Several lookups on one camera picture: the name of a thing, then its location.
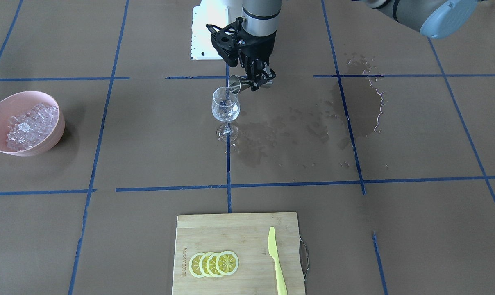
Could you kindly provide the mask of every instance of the knife handle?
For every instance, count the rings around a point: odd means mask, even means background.
[[[279,295],[287,295],[286,283],[284,282],[284,275],[282,275],[282,269],[278,258],[275,259],[275,276],[277,280],[277,292]]]

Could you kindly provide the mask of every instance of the clear plastic ice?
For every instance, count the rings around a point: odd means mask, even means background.
[[[58,122],[58,108],[38,103],[18,116],[12,116],[7,133],[8,149],[17,152],[36,146],[44,140]]]

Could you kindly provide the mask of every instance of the bowl of ice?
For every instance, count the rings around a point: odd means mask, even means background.
[[[24,91],[0,102],[0,152],[34,156],[55,146],[64,134],[65,121],[53,97]]]

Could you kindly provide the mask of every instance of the light blue robot joint cap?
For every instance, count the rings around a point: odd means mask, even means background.
[[[476,7],[477,0],[446,1],[426,19],[420,34],[433,39],[447,37],[465,24]]]

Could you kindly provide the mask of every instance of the black ring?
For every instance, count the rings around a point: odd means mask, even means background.
[[[386,2],[382,3],[379,7],[375,7],[373,9],[381,9],[381,8],[384,8],[386,7],[386,5],[388,5],[390,3],[391,0],[386,0]]]
[[[395,0],[395,3],[393,4],[393,19],[398,23],[399,19],[397,19],[397,7],[399,6],[399,1],[400,0]]]
[[[253,13],[250,13],[249,11],[247,11],[244,6],[242,6],[242,10],[244,11],[244,13],[246,13],[249,17],[252,17],[252,18],[255,18],[255,19],[260,19],[260,20],[268,20],[268,19],[272,19],[272,18],[275,18],[277,17],[277,15],[279,15],[280,13],[280,10],[279,12],[275,13],[274,15],[270,15],[270,16],[258,16],[258,15],[254,15]]]

